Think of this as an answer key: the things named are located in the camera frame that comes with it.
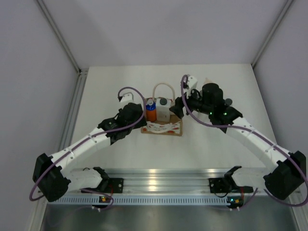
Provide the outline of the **burlap watermelon canvas bag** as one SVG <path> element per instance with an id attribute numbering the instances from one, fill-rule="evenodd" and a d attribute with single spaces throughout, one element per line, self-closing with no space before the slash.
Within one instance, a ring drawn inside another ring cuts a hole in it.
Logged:
<path id="1" fill-rule="evenodd" d="M 174 88 L 165 82 L 157 83 L 152 92 L 152 96 L 150 98 L 153 99 L 153 101 L 156 103 L 156 99 L 159 97 L 155 96 L 156 88 L 160 85 L 165 85 L 171 89 L 172 92 L 172 98 L 167 98 L 172 101 L 171 106 L 175 103 L 175 91 Z M 176 115 L 174 115 L 172 112 L 170 112 L 170 121 L 169 122 L 150 122 L 147 120 L 147 126 L 144 126 L 141 128 L 141 133 L 143 134 L 155 134 L 155 135 L 172 135 L 172 136 L 182 136 L 183 133 L 183 122 L 181 119 L 179 119 Z"/>

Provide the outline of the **grey pump bottle beige cap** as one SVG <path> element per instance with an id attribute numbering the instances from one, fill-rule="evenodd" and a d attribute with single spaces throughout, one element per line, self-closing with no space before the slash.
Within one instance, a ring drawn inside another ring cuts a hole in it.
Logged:
<path id="1" fill-rule="evenodd" d="M 204 81 L 204 84 L 208 84 L 208 83 L 213 83 L 213 81 L 208 79 L 208 78 L 206 78 L 205 81 Z"/>

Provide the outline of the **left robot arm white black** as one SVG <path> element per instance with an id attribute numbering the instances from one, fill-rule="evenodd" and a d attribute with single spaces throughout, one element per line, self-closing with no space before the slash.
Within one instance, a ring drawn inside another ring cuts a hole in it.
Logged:
<path id="1" fill-rule="evenodd" d="M 125 138 L 132 130 L 146 125 L 141 104 L 128 103 L 116 116 L 103 120 L 87 136 L 54 153 L 37 157 L 33 181 L 48 202 L 54 202 L 70 191 L 105 193 L 109 176 L 101 167 L 77 169 L 92 154 Z"/>

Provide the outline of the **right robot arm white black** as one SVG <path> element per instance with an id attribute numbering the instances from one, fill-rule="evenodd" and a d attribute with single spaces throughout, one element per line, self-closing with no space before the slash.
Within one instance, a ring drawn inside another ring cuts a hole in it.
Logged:
<path id="1" fill-rule="evenodd" d="M 307 182 L 306 157 L 300 151 L 294 153 L 278 146 L 256 130 L 234 107 L 226 104 L 222 89 L 215 83 L 203 85 L 202 90 L 188 88 L 170 107 L 178 118 L 196 111 L 208 115 L 210 126 L 219 128 L 236 139 L 265 166 L 262 170 L 235 166 L 225 173 L 224 186 L 229 191 L 240 187 L 264 189 L 278 200 L 285 200 L 301 184 Z"/>

